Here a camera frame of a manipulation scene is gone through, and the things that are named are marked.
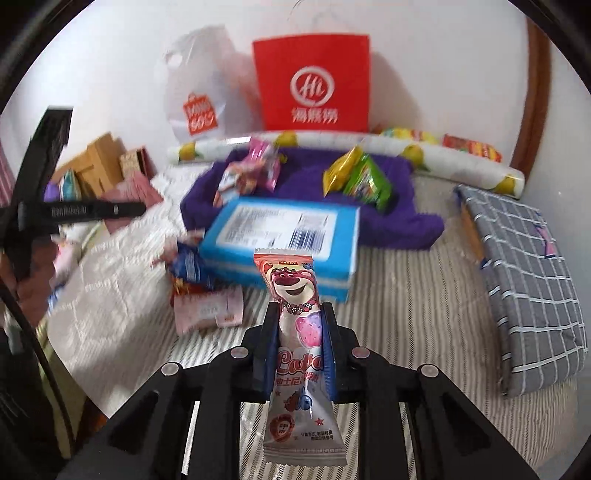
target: lotso bear graphic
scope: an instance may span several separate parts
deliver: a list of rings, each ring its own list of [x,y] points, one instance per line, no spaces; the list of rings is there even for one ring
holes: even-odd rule
[[[264,273],[275,297],[281,299],[280,335],[282,346],[313,348],[322,342],[322,320],[311,265],[303,270],[293,266],[264,265]]]

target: purple towel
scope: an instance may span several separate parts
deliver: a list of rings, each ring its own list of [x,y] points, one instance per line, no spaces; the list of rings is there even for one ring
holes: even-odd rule
[[[322,173],[344,152],[309,148],[283,148],[281,151],[288,160],[281,166],[275,192],[257,188],[255,196],[358,205],[361,207],[359,244],[368,247],[427,249],[443,233],[441,217],[416,212],[411,165],[404,158],[372,155],[400,196],[396,207],[389,214],[382,215],[371,205],[364,205],[341,192],[329,193],[326,198],[322,196]],[[211,170],[195,181],[181,202],[187,230],[211,226],[220,212],[212,202],[222,174],[228,163],[242,160],[247,153],[242,149],[232,151],[224,163],[214,163]]]

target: yellow snack bag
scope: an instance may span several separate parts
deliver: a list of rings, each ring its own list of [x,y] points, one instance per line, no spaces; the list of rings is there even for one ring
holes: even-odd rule
[[[363,155],[361,147],[356,145],[349,152],[334,161],[322,174],[322,192],[324,196],[329,192],[339,192],[351,176],[351,172]]]

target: gray checkered fabric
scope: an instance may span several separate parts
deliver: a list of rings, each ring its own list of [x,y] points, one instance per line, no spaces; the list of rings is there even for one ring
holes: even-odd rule
[[[482,264],[510,397],[582,370],[587,338],[563,257],[537,209],[466,185],[457,188],[482,236]]]

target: logo on bag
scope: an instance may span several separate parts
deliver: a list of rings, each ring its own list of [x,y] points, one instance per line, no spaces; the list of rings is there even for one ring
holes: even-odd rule
[[[191,136],[217,128],[216,112],[207,95],[198,97],[191,93],[187,102],[183,104],[183,110],[187,115],[187,126]]]
[[[299,104],[307,107],[322,106],[335,92],[335,80],[322,67],[304,67],[291,78],[290,90]]]

